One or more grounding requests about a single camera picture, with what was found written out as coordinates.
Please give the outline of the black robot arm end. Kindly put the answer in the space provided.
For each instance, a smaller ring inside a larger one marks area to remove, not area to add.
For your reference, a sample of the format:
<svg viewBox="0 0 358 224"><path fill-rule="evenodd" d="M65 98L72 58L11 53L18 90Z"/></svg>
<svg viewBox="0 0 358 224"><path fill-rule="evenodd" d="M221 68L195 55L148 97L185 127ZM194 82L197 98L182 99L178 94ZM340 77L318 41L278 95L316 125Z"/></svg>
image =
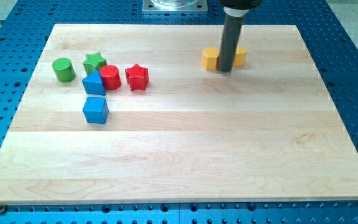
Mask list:
<svg viewBox="0 0 358 224"><path fill-rule="evenodd" d="M218 0L224 7L236 10L249 10L259 7L263 0Z"/></svg>

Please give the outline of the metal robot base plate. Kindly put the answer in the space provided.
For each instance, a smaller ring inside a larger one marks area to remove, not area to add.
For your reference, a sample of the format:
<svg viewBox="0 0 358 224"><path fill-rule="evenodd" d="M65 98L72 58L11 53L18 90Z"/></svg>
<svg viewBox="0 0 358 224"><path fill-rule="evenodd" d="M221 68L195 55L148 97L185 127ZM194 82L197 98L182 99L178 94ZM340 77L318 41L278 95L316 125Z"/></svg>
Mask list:
<svg viewBox="0 0 358 224"><path fill-rule="evenodd" d="M206 12L207 0L142 0L144 12Z"/></svg>

